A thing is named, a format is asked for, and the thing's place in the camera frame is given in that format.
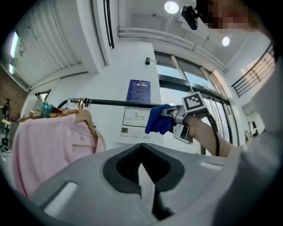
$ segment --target qr code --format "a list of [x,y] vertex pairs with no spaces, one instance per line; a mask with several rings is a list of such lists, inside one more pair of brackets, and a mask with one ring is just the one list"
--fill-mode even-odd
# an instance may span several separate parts
[[121,132],[123,132],[123,133],[128,133],[128,128],[122,127]]

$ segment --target black and white square marker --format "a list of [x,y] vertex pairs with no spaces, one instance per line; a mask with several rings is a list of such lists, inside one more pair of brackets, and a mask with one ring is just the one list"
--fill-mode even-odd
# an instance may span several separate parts
[[200,92],[196,92],[182,99],[186,113],[206,108],[206,105]]

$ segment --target clothing rack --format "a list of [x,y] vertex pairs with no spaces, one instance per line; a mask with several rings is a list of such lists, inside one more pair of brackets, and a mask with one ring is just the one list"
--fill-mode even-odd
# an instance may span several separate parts
[[70,103],[80,103],[83,100],[83,103],[87,104],[99,104],[99,105],[114,105],[114,106],[124,106],[124,107],[136,107],[136,108],[153,108],[161,106],[161,104],[146,104],[139,102],[129,102],[129,101],[112,101],[112,100],[98,100],[98,99],[90,99],[90,98],[69,98],[68,100],[63,101],[57,108],[63,107],[63,105],[67,104],[68,101]]

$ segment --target ceiling light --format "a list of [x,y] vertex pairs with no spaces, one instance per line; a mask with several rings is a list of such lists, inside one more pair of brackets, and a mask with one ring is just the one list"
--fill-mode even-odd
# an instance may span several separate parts
[[14,32],[12,43],[11,43],[11,49],[10,49],[10,55],[12,56],[12,58],[15,57],[18,40],[19,40],[18,34]]
[[230,38],[224,37],[222,39],[222,45],[227,46],[227,45],[229,45],[229,43],[230,43]]
[[12,64],[9,64],[9,72],[11,74],[14,74],[14,67],[12,66]]
[[179,6],[175,2],[166,2],[164,8],[170,14],[175,14],[179,11]]

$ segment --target black railing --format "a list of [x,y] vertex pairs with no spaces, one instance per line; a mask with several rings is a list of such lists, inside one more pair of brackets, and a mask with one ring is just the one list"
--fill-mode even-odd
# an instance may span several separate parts
[[270,75],[275,67],[273,45],[270,44],[260,59],[248,70],[233,87],[240,97],[257,83],[259,83],[265,76]]
[[105,25],[106,25],[108,43],[109,43],[109,47],[114,49],[109,0],[103,0],[103,4],[104,4],[104,17],[105,17]]

